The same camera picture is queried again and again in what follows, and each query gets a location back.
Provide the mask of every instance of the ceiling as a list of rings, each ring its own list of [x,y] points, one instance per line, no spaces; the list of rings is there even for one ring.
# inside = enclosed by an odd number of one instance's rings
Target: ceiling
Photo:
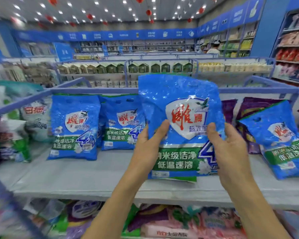
[[[95,16],[93,22],[100,22],[100,20],[108,22],[128,22],[134,21],[138,18],[139,21],[148,20],[146,10],[152,11],[151,18],[156,20],[175,20],[181,15],[182,19],[188,19],[192,16],[200,18],[202,14],[196,14],[200,7],[206,5],[205,13],[219,5],[224,0],[144,0],[141,4],[136,0],[57,0],[56,7],[52,6],[48,0],[0,0],[0,18],[10,19],[16,17],[21,20],[35,21],[35,18],[40,21],[47,21],[45,15],[50,15],[56,18],[56,22],[89,22],[86,17],[87,14]]]

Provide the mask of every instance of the left hand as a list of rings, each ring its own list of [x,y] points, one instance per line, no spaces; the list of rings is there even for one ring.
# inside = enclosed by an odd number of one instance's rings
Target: left hand
[[[127,174],[133,176],[141,184],[147,179],[158,157],[161,140],[169,129],[169,120],[164,120],[154,136],[148,140],[148,126],[139,134]]]

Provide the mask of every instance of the right hand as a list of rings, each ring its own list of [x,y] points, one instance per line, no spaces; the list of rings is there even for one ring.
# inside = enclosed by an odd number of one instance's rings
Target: right hand
[[[219,166],[218,174],[222,186],[229,193],[255,183],[251,173],[247,145],[237,130],[225,123],[226,140],[222,140],[216,131],[215,123],[207,126],[208,139],[214,146],[216,160]]]

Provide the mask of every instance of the forearm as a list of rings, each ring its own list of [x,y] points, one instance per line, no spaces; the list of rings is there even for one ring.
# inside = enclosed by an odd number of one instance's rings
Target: forearm
[[[291,239],[255,181],[229,191],[248,239]]]
[[[131,183],[131,179],[126,174],[121,178],[112,196],[105,202],[82,239],[120,238],[135,194],[141,185],[136,182]]]

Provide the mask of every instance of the finger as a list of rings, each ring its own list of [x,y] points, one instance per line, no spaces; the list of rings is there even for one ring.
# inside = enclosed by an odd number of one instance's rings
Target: finger
[[[229,139],[242,139],[241,135],[238,133],[233,125],[225,122],[225,134]]]
[[[169,129],[169,120],[164,120],[160,127],[157,129],[154,136],[150,139],[153,145],[158,146],[161,143],[161,140],[166,136],[166,133]]]
[[[146,125],[137,138],[138,143],[145,143],[149,139],[149,127]]]
[[[214,145],[214,147],[218,146],[223,142],[218,132],[216,131],[216,125],[213,122],[208,124],[207,126],[207,136],[211,143]]]

